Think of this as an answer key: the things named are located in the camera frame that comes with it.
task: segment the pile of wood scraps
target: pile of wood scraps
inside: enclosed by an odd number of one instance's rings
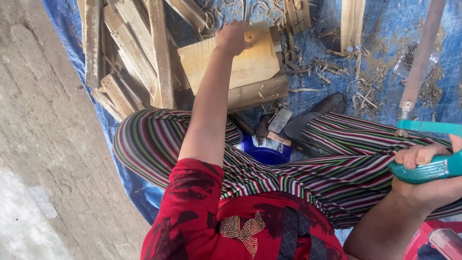
[[[165,0],[199,34],[211,29],[194,0]],[[178,48],[162,0],[79,0],[85,84],[117,121],[148,107],[176,109],[174,93],[196,94],[215,38]],[[253,47],[234,59],[229,112],[287,96],[279,31],[252,25]]]

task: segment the striped trousers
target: striped trousers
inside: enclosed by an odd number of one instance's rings
[[[191,112],[137,111],[119,125],[114,150],[119,160],[147,181],[165,188],[176,164]],[[336,229],[354,226],[391,190],[387,164],[400,149],[450,142],[334,112],[315,118],[302,131],[302,142],[333,156],[265,165],[233,147],[240,133],[226,123],[222,198],[281,191],[309,201]],[[435,210],[427,220],[462,213],[462,199]]]

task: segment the blue tarp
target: blue tarp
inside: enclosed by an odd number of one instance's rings
[[[236,0],[233,5],[225,5],[225,0],[198,1],[198,5],[211,10],[215,17],[215,26],[220,27],[223,22],[232,19],[242,18],[242,1]],[[257,0],[248,0],[249,21],[256,23],[268,20],[271,25],[274,20],[282,17],[282,13],[274,8],[274,1],[263,0],[269,7],[269,13],[265,6]],[[69,60],[74,65],[80,79],[84,82],[85,78],[85,58],[81,47],[81,20],[79,8],[76,1],[42,0],[48,15],[53,22],[55,30],[66,48]],[[425,16],[430,5],[429,0],[419,3],[419,0],[400,0],[387,1],[375,0],[366,1],[364,19],[363,46],[369,50],[371,55],[365,57],[361,63],[361,70],[368,78],[372,78],[377,73],[382,73],[382,83],[376,83],[377,91],[372,92],[371,100],[379,105],[378,109],[367,110],[366,113],[353,111],[350,106],[347,113],[365,119],[373,120],[383,124],[396,125],[398,114],[398,104],[403,91],[400,81],[402,78],[392,73],[393,64],[397,61],[399,51],[406,44],[419,39],[421,29],[419,21],[425,20]],[[315,17],[313,26],[293,37],[294,44],[299,48],[296,58],[293,61],[299,68],[307,67],[315,58],[334,62],[339,66],[344,66],[350,71],[351,76],[334,75],[324,73],[331,81],[330,84],[323,84],[317,76],[291,74],[288,76],[288,88],[296,89],[301,87],[315,88],[320,92],[299,92],[292,93],[286,98],[290,102],[290,109],[293,110],[293,117],[306,112],[313,104],[320,101],[328,94],[344,92],[351,99],[356,92],[361,92],[364,85],[354,81],[353,70],[356,64],[353,60],[347,60],[338,56],[328,55],[325,49],[335,48],[332,38],[319,37],[333,31],[340,26],[341,0],[316,0],[316,6],[310,8],[311,15]],[[459,0],[449,0],[442,19],[442,31],[444,38],[442,42],[443,55],[440,66],[444,77],[438,81],[438,86],[442,89],[442,97],[437,104],[432,107],[422,106],[418,103],[414,109],[414,116],[422,121],[431,121],[432,114],[435,114],[437,122],[451,122],[462,124],[462,109],[460,100],[462,93],[458,93],[458,84],[461,83],[461,54],[462,54],[462,4]],[[179,17],[169,6],[166,7],[166,16],[169,21],[169,31],[179,47],[199,41],[193,30],[184,20]],[[90,97],[101,126],[106,137],[106,141],[111,151],[117,172],[125,191],[139,210],[142,216],[153,224],[158,212],[160,198],[163,190],[159,189],[132,171],[124,167],[114,156],[112,151],[112,139],[118,123]],[[249,109],[240,113],[249,124],[256,125],[262,113],[260,107]],[[299,159],[300,155],[294,155],[292,159]]]

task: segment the woman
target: woman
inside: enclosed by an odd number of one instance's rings
[[[217,32],[192,113],[147,109],[118,129],[118,158],[165,188],[142,259],[402,259],[425,220],[462,212],[462,177],[411,185],[386,167],[425,165],[449,154],[449,142],[394,137],[393,127],[342,115],[339,93],[286,127],[333,156],[269,166],[235,149],[242,136],[226,104],[246,26],[233,20]],[[462,138],[450,137],[460,150]],[[351,226],[342,248],[334,228]]]

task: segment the foot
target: foot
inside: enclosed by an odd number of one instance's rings
[[[294,141],[300,140],[302,130],[309,121],[329,112],[343,114],[346,109],[347,96],[343,93],[331,94],[319,101],[307,114],[287,123],[284,131],[290,139]]]

